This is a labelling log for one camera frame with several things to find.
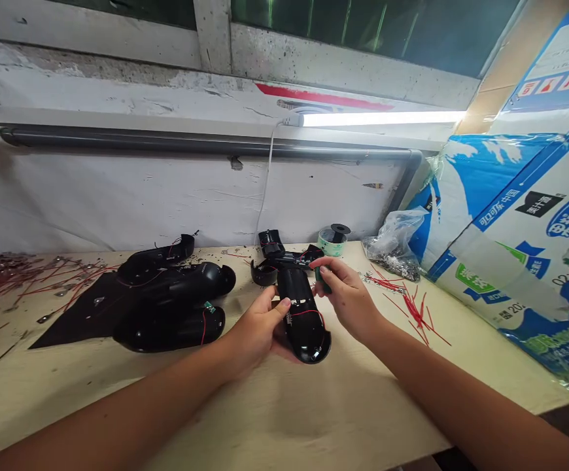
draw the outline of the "fluorescent light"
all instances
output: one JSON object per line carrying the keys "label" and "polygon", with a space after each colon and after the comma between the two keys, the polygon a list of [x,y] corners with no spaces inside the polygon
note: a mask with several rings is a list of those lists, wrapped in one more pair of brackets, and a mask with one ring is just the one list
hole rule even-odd
{"label": "fluorescent light", "polygon": [[366,126],[370,124],[424,124],[459,122],[465,111],[405,111],[396,113],[301,114],[300,126]]}

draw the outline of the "worn table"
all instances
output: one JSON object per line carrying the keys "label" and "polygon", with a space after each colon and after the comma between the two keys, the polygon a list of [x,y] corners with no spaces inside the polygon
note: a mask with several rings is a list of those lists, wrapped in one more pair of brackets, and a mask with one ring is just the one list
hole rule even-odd
{"label": "worn table", "polygon": [[[288,248],[299,251],[306,246]],[[234,290],[214,303],[225,309],[229,330],[261,288],[251,280],[245,263],[250,259],[223,254],[225,249],[197,249],[193,258],[227,264],[236,271]],[[228,250],[261,258],[254,247]],[[129,255],[90,253],[75,258],[100,258],[115,265]],[[371,270],[359,242],[347,244],[343,259],[362,273]],[[414,293],[415,285],[406,283]],[[368,286],[383,315],[416,336],[405,315],[383,293],[404,308],[402,297]],[[0,327],[8,323],[0,329],[0,356],[14,345],[0,359],[0,449],[194,350],[144,355],[112,339],[27,350],[55,319],[45,324],[36,320],[68,298],[40,292],[24,296],[16,311],[5,312],[23,289],[0,298]],[[425,292],[435,329],[452,344],[429,335],[433,350],[532,413],[569,404],[569,392],[550,373],[465,305],[423,279],[418,301]],[[341,327],[330,303],[318,298],[317,303],[333,335],[325,361],[307,366],[271,355],[247,380],[222,390],[200,420],[180,431],[148,469],[291,471],[313,466],[381,471],[448,448],[451,444],[391,373]]]}

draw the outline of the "black mat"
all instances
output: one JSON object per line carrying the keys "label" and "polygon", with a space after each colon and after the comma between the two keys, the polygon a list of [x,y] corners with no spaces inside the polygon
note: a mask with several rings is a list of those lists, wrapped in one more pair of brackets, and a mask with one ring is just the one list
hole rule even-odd
{"label": "black mat", "polygon": [[[95,299],[103,298],[95,306]],[[81,340],[112,337],[114,326],[135,303],[130,288],[116,281],[115,273],[104,273],[30,347],[37,349]]]}

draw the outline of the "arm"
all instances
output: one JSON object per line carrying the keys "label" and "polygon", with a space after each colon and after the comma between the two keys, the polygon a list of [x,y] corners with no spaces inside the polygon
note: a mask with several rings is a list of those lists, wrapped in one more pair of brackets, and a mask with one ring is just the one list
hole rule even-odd
{"label": "arm", "polygon": [[324,257],[316,266],[332,289],[326,295],[317,283],[317,294],[478,469],[569,469],[567,436],[391,324],[345,263]]}
{"label": "arm", "polygon": [[74,412],[0,452],[0,470],[142,467],[217,389],[254,368],[288,311],[263,291],[222,338],[184,360]]}

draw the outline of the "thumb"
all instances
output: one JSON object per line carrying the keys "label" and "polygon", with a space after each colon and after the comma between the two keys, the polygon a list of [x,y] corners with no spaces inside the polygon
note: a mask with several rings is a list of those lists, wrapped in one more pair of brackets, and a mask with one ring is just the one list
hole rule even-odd
{"label": "thumb", "polygon": [[330,271],[326,266],[321,266],[319,268],[319,271],[322,274],[324,282],[330,287],[330,289],[333,290],[333,292],[338,288],[341,288],[343,281],[341,281],[339,277]]}
{"label": "thumb", "polygon": [[278,323],[283,319],[284,316],[289,312],[289,308],[291,307],[291,300],[289,298],[285,298],[280,300],[278,305],[274,307],[271,311],[269,311],[269,316],[273,320],[274,327],[278,325]]}

